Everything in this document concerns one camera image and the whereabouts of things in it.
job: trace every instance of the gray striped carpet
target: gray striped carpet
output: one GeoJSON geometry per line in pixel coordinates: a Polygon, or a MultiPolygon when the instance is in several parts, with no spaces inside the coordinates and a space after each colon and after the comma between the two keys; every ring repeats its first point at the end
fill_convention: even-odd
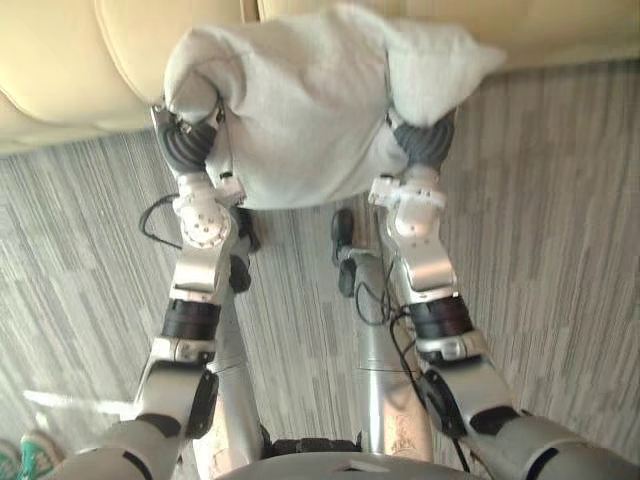
{"type": "MultiPolygon", "coordinates": [[[[442,179],[444,243],[518,405],[635,462],[639,94],[633,62],[491,78],[460,110],[442,179]]],[[[174,190],[149,132],[0,159],[0,437],[38,426],[73,450],[115,418],[25,390],[131,399],[176,258],[137,219],[174,190]]],[[[364,198],[345,203],[372,240],[364,198]]],[[[355,311],[328,260],[335,209],[257,215],[263,249],[238,311],[276,438],[359,430],[355,311]]],[[[151,224],[177,240],[169,209],[151,224]]],[[[187,456],[177,477],[193,476],[187,456]]]]}

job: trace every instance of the person's foot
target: person's foot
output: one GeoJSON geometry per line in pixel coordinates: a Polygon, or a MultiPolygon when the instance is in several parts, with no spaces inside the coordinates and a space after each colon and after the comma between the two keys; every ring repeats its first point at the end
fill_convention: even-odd
{"type": "Polygon", "coordinates": [[[62,462],[62,455],[53,440],[42,432],[31,431],[20,440],[22,472],[18,479],[34,480],[52,472],[62,462]]]}
{"type": "Polygon", "coordinates": [[[0,440],[0,480],[15,480],[20,471],[20,454],[9,442],[0,440]]]}

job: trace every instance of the wire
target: wire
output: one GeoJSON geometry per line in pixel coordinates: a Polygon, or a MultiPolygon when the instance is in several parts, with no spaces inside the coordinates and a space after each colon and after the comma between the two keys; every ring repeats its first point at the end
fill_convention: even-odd
{"type": "Polygon", "coordinates": [[[373,293],[368,283],[359,282],[358,285],[356,286],[356,291],[353,296],[356,302],[356,312],[358,312],[358,316],[360,317],[360,320],[362,320],[364,323],[366,323],[370,327],[379,327],[381,325],[384,325],[385,324],[384,316],[382,317],[382,320],[380,320],[379,322],[374,322],[369,320],[362,312],[362,308],[360,307],[360,289],[361,288],[364,288],[365,292],[367,292],[371,296],[371,298],[373,298],[376,302],[379,302],[380,304],[382,304],[382,299],[378,297],[375,293],[373,293]]]}
{"type": "Polygon", "coordinates": [[[462,469],[465,472],[471,473],[471,469],[469,468],[469,464],[467,463],[467,458],[464,456],[464,452],[462,451],[462,447],[460,446],[460,442],[455,438],[452,438],[453,447],[456,449],[456,453],[458,454],[458,460],[460,460],[460,464],[462,465],[462,469]]]}
{"type": "Polygon", "coordinates": [[[182,250],[182,247],[180,245],[170,242],[169,240],[165,240],[164,238],[160,238],[156,234],[151,233],[147,230],[147,222],[149,221],[149,217],[151,216],[151,214],[158,207],[167,205],[171,203],[175,198],[178,198],[178,197],[179,195],[177,193],[170,193],[169,195],[165,195],[163,197],[160,197],[158,200],[156,200],[153,204],[151,204],[151,206],[149,206],[149,208],[147,208],[140,215],[140,219],[138,220],[138,229],[145,237],[150,238],[154,242],[163,243],[164,245],[168,245],[170,247],[177,248],[178,250],[182,250]]]}

